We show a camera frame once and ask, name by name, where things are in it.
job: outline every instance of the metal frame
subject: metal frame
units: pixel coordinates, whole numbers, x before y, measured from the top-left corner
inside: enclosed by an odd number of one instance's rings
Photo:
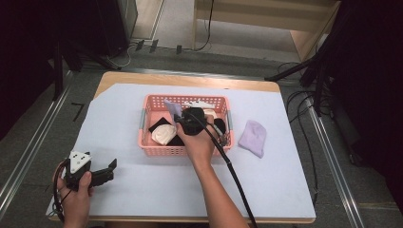
[[[347,217],[352,225],[352,227],[363,228],[365,227],[361,215],[359,214],[358,206],[355,203],[355,198],[352,191],[350,190],[349,184],[347,183],[341,167],[337,161],[335,150],[332,147],[332,143],[326,133],[325,126],[322,122],[321,117],[318,117],[314,109],[312,108],[312,99],[307,99],[306,104],[309,106],[309,113],[312,118],[312,122],[319,136],[320,143],[323,148],[326,160],[329,163],[330,170],[332,172],[335,184],[338,190],[338,194],[341,197],[344,208],[346,210]]]
[[[51,125],[53,124],[53,121],[59,113],[60,108],[62,107],[68,95],[73,76],[74,75],[71,71],[67,73],[66,88],[63,90],[58,100],[51,103],[44,119],[39,124],[23,155],[21,156],[8,180],[4,184],[0,192],[0,220],[6,214],[6,211],[9,208],[12,199],[14,198],[19,186],[24,179],[24,176],[27,174],[30,165],[35,159],[35,156],[38,153],[42,142],[44,141],[45,136],[47,135]]]

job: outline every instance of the basket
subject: basket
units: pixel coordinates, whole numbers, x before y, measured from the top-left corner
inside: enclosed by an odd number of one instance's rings
[[[217,113],[218,118],[222,118],[225,122],[226,132],[224,137],[227,145],[223,147],[227,152],[233,145],[234,133],[232,130],[231,114],[228,99],[222,96],[184,96],[184,95],[167,95],[167,94],[150,94],[144,99],[142,117],[140,119],[138,144],[147,156],[183,156],[186,155],[184,146],[167,146],[160,145],[151,139],[151,132],[148,128],[156,123],[160,118],[166,118],[171,124],[172,119],[168,109],[164,104],[164,100],[171,103],[183,104],[185,102],[202,101],[214,105],[213,109]],[[214,155],[219,155],[216,148]]]

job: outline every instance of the wire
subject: wire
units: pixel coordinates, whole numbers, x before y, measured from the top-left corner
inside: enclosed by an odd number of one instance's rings
[[[293,100],[297,95],[302,94],[302,93],[304,93],[304,92],[305,92],[305,91],[298,91],[298,92],[295,92],[295,93],[291,94],[290,97],[288,98],[288,101],[287,101],[287,107],[288,107],[288,102],[291,102],[291,100]],[[312,164],[312,169],[313,169],[313,173],[314,173],[314,190],[315,190],[315,192],[314,192],[314,197],[313,197],[313,199],[312,199],[312,204],[313,204],[314,207],[315,207],[316,204],[317,204],[317,193],[318,193],[317,166],[316,166],[316,163],[315,163],[314,154],[313,154],[313,151],[312,151],[312,148],[311,148],[311,144],[309,143],[307,134],[306,134],[306,132],[305,132],[305,129],[304,129],[303,125],[302,125],[302,121],[301,121],[301,118],[300,118],[301,115],[303,115],[304,113],[306,113],[306,111],[309,110],[309,108],[311,108],[312,105],[307,106],[307,107],[305,107],[302,111],[300,111],[301,106],[303,105],[303,103],[304,103],[307,99],[309,99],[309,98],[311,98],[311,97],[313,97],[313,96],[314,96],[314,94],[307,95],[304,99],[302,99],[302,101],[299,103],[299,105],[298,105],[298,107],[297,107],[297,115],[296,115],[296,117],[295,117],[294,119],[292,119],[292,120],[290,121],[290,123],[291,123],[293,120],[298,119],[299,127],[301,128],[302,134],[303,134],[304,139],[305,139],[305,141],[306,141],[306,143],[307,143],[307,146],[308,146],[308,151],[309,151],[309,155],[310,155],[310,159],[311,159],[311,164]]]
[[[245,208],[246,208],[246,211],[247,211],[247,213],[248,213],[249,219],[251,219],[251,222],[252,222],[253,226],[254,226],[255,228],[258,228],[258,225],[256,224],[255,217],[253,216],[252,210],[251,210],[251,208],[249,207],[248,200],[246,199],[245,193],[243,192],[242,186],[240,185],[240,180],[238,179],[237,174],[235,173],[235,169],[234,169],[234,167],[232,166],[231,161],[230,161],[230,160],[228,159],[228,157],[226,156],[226,154],[225,154],[225,152],[224,152],[222,146],[219,144],[219,142],[216,140],[216,138],[213,136],[213,134],[211,134],[211,132],[207,129],[207,127],[206,127],[205,124],[203,124],[203,123],[202,123],[195,115],[193,115],[192,113],[189,112],[188,114],[189,114],[190,116],[192,116],[193,119],[194,119],[195,121],[197,121],[197,122],[203,127],[203,129],[204,129],[204,130],[207,132],[207,134],[210,136],[211,141],[213,141],[213,144],[214,144],[214,145],[217,147],[217,149],[219,150],[220,154],[222,155],[222,158],[225,160],[225,162],[226,162],[226,164],[227,164],[227,166],[228,166],[229,172],[231,173],[232,178],[233,178],[234,181],[235,181],[235,184],[236,184],[237,187],[238,187],[238,190],[240,191],[240,196],[242,197],[242,201],[243,201],[243,204],[245,205]]]
[[[112,60],[109,59],[109,56],[106,56],[106,58],[107,58],[107,60],[108,60],[111,64],[115,65],[116,67],[126,67],[126,66],[128,66],[128,65],[130,64],[130,62],[131,62],[131,56],[130,56],[130,52],[129,52],[129,51],[130,51],[131,48],[136,47],[136,46],[130,46],[130,47],[127,48],[126,53],[127,53],[127,56],[128,56],[128,62],[127,62],[126,64],[124,64],[124,65],[116,64],[115,62],[113,62]]]
[[[71,192],[71,189],[70,189],[70,191],[68,191],[67,192],[67,194],[62,198],[62,200],[60,200],[60,203],[63,203],[63,201],[66,199],[66,197],[70,194],[70,192]]]
[[[53,178],[53,213],[57,214],[57,217],[59,217],[59,220],[62,222],[65,222],[65,216],[63,216],[62,202],[59,201],[59,196],[57,194],[57,181],[59,179],[60,173],[62,172],[62,169],[66,167],[68,161],[69,159],[66,159],[59,165]]]
[[[208,19],[208,30],[207,30],[207,41],[202,47],[196,48],[195,51],[202,50],[205,48],[205,46],[208,44],[210,41],[210,35],[211,35],[211,17],[213,16],[213,7],[214,7],[214,0],[211,1],[211,9],[210,9],[210,18]]]
[[[280,69],[281,67],[283,67],[283,66],[285,66],[285,65],[289,65],[289,64],[298,65],[299,63],[297,63],[297,62],[288,62],[288,63],[281,64],[281,65],[278,66],[278,73],[280,73],[280,72],[279,72],[279,69]]]
[[[302,104],[305,102],[305,100],[307,100],[310,96],[305,97],[301,103],[299,103],[298,108],[297,108],[297,112],[299,114],[299,109],[302,106]],[[314,159],[314,153],[312,152],[312,148],[311,148],[311,144],[309,143],[308,137],[306,135],[305,129],[303,128],[302,122],[301,122],[301,118],[300,115],[298,115],[298,123],[299,123],[299,127],[301,128],[302,134],[305,138],[306,144],[308,146],[309,149],[309,155],[311,157],[311,162],[312,162],[312,169],[314,172],[314,184],[315,184],[315,193],[314,193],[314,198],[312,199],[312,204],[314,205],[314,207],[317,204],[317,192],[318,192],[318,183],[317,183],[317,166],[315,164],[315,159]]]

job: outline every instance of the purple sock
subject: purple sock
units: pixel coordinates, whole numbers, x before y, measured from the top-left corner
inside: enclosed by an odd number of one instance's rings
[[[168,108],[169,113],[171,114],[172,123],[175,126],[175,118],[174,115],[178,115],[181,117],[182,115],[182,106],[181,104],[171,103],[168,100],[163,100],[165,106]]]
[[[259,158],[263,158],[263,146],[265,139],[266,129],[260,123],[249,120],[246,123],[238,145],[251,151]]]

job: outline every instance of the human hand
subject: human hand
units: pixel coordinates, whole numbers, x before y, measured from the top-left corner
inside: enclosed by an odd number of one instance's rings
[[[67,188],[62,172],[63,170],[57,179],[57,190],[60,192],[65,215],[64,228],[84,228],[88,223],[89,197],[93,194],[93,188],[88,188],[91,184],[91,172],[85,172],[80,178],[78,192]]]
[[[214,124],[213,116],[205,115],[204,117],[208,123]],[[211,125],[208,125],[207,129],[213,134],[214,137],[217,137],[217,133]],[[214,144],[205,130],[202,130],[196,136],[188,136],[184,134],[181,124],[177,123],[177,134],[179,137],[181,137],[186,148],[187,155],[195,168],[201,165],[210,165],[211,157],[214,151]]]

